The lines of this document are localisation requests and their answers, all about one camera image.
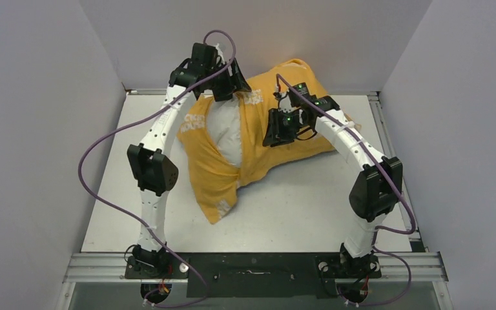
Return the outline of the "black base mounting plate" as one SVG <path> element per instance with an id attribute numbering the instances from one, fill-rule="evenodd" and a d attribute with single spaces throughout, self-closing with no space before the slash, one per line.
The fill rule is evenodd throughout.
<path id="1" fill-rule="evenodd" d="M 141 280 L 142 292 L 158 284 L 185 284 L 189 298 L 334 298 L 382 276 L 375 255 L 350 259 L 340 253 L 183 253 L 200 273 L 175 258 L 159 271 L 129 257 L 124 277 Z"/>

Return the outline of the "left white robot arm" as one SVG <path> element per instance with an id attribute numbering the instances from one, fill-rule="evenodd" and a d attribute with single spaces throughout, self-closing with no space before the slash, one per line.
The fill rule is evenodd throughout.
<path id="1" fill-rule="evenodd" d="M 234 93 L 250 89 L 237 62 L 228 63 L 219 45 L 195 43 L 191 56 L 171 72 L 162 112 L 141 141 L 128 147 L 127 158 L 140 189 L 144 221 L 132 250 L 132 265 L 149 277 L 160 277 L 171 264 L 171 254 L 164 248 L 165 208 L 179 172 L 169 156 L 184 117 L 206 90 L 228 100 Z"/>

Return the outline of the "white pillow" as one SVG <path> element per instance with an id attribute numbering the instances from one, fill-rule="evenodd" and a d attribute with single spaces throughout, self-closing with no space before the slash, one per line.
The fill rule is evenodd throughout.
<path id="1" fill-rule="evenodd" d="M 211 100 L 206 116 L 207 132 L 218 152 L 233 167 L 242 164 L 242 133 L 240 107 L 237 99 Z"/>

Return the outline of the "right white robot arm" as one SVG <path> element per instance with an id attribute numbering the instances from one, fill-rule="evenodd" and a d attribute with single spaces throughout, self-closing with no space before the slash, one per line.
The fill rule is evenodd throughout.
<path id="1" fill-rule="evenodd" d="M 357 172 L 349 193 L 354 223 L 340 246 L 336 269 L 344 278 L 369 276 L 378 270 L 373 252 L 378 226 L 399 201 L 401 161 L 372 147 L 332 97 L 310 94 L 306 83 L 285 92 L 276 87 L 273 96 L 277 106 L 269 109 L 265 147 L 294 143 L 310 130 L 325 138 Z"/>

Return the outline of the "yellow and blue pillowcase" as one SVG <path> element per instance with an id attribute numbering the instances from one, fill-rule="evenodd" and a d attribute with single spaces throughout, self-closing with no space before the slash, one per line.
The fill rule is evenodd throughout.
<path id="1" fill-rule="evenodd" d="M 207 132 L 206 116 L 211 100 L 214 100 L 212 96 L 200 96 L 184 117 L 177 138 L 187 155 L 189 178 L 196 202 L 211 224 L 218 223 L 233 209 L 238 188 L 261 180 L 276 166 L 334 149 L 321 135 L 312 137 L 310 133 L 303 134 L 301 140 L 288 145 L 262 145 L 269 109 L 277 104 L 273 96 L 277 74 L 291 85 L 307 83 L 310 93 L 319 98 L 328 93 L 311 67 L 301 59 L 290 59 L 249 78 L 247 82 L 252 92 L 237 92 L 232 97 L 239 101 L 240 107 L 240 168 L 233 167 L 225 160 Z"/>

